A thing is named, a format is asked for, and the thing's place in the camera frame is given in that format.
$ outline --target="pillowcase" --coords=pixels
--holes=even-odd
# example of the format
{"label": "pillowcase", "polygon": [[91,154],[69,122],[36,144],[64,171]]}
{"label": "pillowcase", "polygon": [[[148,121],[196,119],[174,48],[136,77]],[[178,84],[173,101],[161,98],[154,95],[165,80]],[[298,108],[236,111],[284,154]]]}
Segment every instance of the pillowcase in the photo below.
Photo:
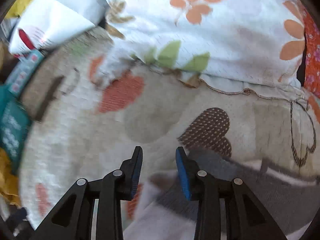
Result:
{"label": "pillowcase", "polygon": [[297,2],[108,0],[107,30],[115,48],[109,62],[125,58],[125,50],[159,67],[289,85],[296,80],[305,48]]}

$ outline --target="white fabric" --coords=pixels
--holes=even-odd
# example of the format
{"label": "white fabric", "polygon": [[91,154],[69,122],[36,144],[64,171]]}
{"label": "white fabric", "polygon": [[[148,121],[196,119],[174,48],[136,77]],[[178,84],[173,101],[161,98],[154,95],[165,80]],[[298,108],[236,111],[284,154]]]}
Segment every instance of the white fabric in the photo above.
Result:
{"label": "white fabric", "polygon": [[292,85],[269,87],[221,77],[214,77],[206,74],[201,74],[199,78],[211,89],[226,94],[250,94],[251,92],[254,92],[264,99],[277,98],[288,101],[306,99],[304,91]]}
{"label": "white fabric", "polygon": [[19,35],[20,29],[37,49],[54,49],[98,25],[107,6],[105,0],[33,0],[12,32],[9,51],[30,52]]}
{"label": "white fabric", "polygon": [[[156,47],[158,59],[170,41],[181,41],[173,68],[183,70],[193,56],[209,52],[204,74],[268,86],[289,85],[295,79],[297,59],[302,55],[292,60],[279,58],[284,44],[298,40],[286,32],[284,21],[291,19],[301,24],[283,5],[287,0],[208,3],[212,12],[202,15],[201,23],[196,25],[188,22],[186,12],[172,7],[170,0],[123,1],[126,6],[121,16],[134,16],[135,20],[119,24],[109,22],[125,36],[125,40],[114,38],[114,48],[100,68],[105,74],[104,86],[114,78],[108,77],[108,69],[116,68],[119,58],[130,59],[135,54],[144,61],[146,53]],[[279,79],[284,73],[289,74]]]}
{"label": "white fabric", "polygon": [[[164,184],[173,183],[176,173],[153,174],[144,184],[133,222],[124,231],[124,240],[193,240],[196,223],[156,203],[166,192]],[[298,240],[310,223],[287,235],[288,240]],[[221,233],[221,240],[227,239]]]}

